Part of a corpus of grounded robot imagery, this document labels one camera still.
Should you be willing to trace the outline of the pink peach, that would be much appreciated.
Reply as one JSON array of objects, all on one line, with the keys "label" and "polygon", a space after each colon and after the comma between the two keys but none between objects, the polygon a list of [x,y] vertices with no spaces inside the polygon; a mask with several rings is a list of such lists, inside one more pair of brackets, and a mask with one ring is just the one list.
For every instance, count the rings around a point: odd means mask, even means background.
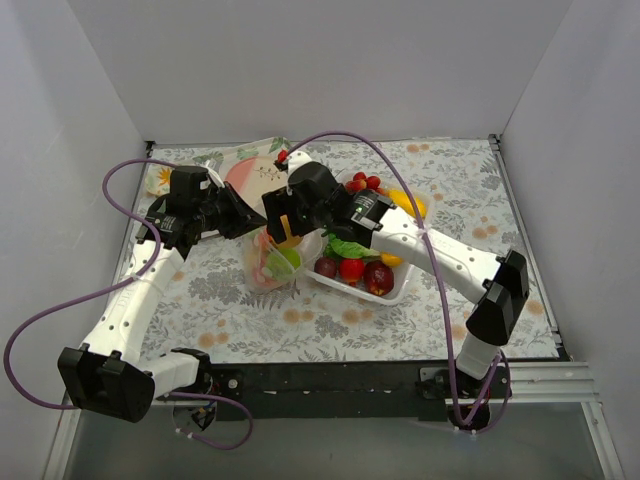
[{"label": "pink peach", "polygon": [[276,284],[273,273],[263,261],[251,268],[250,278],[259,288],[273,287]]}]

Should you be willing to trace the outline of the red yellow apple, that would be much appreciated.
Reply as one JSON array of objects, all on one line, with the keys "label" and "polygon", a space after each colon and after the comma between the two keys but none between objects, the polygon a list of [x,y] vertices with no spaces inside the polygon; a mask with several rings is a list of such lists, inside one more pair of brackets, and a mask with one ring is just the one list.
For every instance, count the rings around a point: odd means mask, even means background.
[{"label": "red yellow apple", "polygon": [[360,281],[364,270],[365,263],[360,258],[344,258],[339,264],[339,275],[350,286],[355,286]]}]

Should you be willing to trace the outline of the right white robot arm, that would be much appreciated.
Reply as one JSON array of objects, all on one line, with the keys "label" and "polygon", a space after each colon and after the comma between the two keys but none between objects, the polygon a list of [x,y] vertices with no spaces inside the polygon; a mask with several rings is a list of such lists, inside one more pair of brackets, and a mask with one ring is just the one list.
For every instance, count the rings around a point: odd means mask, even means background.
[{"label": "right white robot arm", "polygon": [[262,197],[272,238],[281,242],[288,231],[304,236],[323,230],[398,256],[458,291],[474,308],[450,368],[453,387],[469,398],[486,389],[488,372],[529,298],[525,256],[515,250],[498,256],[472,248],[427,227],[420,216],[411,216],[385,196],[367,190],[351,193],[327,167],[302,154],[275,166],[285,173],[286,183]]}]

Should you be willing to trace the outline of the green apple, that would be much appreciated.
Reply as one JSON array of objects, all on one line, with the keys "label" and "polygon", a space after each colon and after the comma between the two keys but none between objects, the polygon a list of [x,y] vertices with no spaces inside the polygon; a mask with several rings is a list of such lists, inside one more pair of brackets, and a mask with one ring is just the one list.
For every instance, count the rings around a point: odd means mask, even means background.
[{"label": "green apple", "polygon": [[301,265],[301,257],[295,248],[282,248],[279,253],[285,258],[293,270],[297,270]]}]

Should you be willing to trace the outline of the light green chayote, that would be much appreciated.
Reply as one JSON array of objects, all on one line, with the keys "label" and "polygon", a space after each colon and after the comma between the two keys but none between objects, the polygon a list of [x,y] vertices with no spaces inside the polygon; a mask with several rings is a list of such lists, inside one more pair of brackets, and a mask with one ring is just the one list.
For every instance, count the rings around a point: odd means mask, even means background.
[{"label": "light green chayote", "polygon": [[285,275],[289,272],[288,262],[277,251],[271,252],[267,255],[264,268],[273,278]]}]

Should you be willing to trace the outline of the yellow star fruit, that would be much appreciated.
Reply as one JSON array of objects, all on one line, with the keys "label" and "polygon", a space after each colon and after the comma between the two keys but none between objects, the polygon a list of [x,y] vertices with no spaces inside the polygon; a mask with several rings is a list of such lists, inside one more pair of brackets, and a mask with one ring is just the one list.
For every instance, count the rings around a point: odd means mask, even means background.
[{"label": "yellow star fruit", "polygon": [[282,215],[280,217],[281,224],[285,233],[285,240],[283,242],[278,243],[278,247],[280,248],[295,248],[298,246],[303,238],[301,236],[294,235],[291,232],[290,224],[288,221],[288,217],[286,215]]}]

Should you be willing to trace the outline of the clear dotted zip bag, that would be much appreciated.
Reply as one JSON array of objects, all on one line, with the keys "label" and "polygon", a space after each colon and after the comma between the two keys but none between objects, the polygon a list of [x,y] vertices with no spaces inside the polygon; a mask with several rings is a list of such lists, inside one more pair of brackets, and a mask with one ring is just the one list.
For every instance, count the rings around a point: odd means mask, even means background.
[{"label": "clear dotted zip bag", "polygon": [[254,293],[267,293],[292,283],[321,254],[324,240],[319,231],[282,245],[274,244],[265,228],[254,230],[242,239],[244,278]]}]

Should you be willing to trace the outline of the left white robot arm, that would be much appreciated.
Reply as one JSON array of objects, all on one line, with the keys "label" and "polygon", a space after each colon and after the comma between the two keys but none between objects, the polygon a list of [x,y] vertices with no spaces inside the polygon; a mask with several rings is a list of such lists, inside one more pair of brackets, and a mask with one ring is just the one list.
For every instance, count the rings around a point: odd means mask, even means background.
[{"label": "left white robot arm", "polygon": [[129,422],[140,421],[158,397],[182,391],[200,400],[211,392],[207,354],[176,348],[143,362],[143,340],[165,289],[202,235],[235,239],[266,221],[211,169],[178,166],[168,193],[140,223],[124,287],[80,347],[63,349],[58,359],[75,407]]}]

